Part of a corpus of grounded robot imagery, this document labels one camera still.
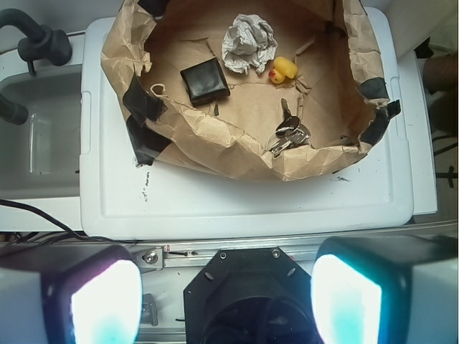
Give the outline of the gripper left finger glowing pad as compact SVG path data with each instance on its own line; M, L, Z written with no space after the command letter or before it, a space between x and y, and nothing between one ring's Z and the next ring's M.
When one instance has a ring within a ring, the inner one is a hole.
M118 244L1 248L2 343L134 343L140 269Z

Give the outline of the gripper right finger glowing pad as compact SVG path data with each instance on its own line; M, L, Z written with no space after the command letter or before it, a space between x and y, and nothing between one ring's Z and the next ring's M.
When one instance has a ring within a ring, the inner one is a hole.
M311 275L325 343L457 343L458 239L326 239Z

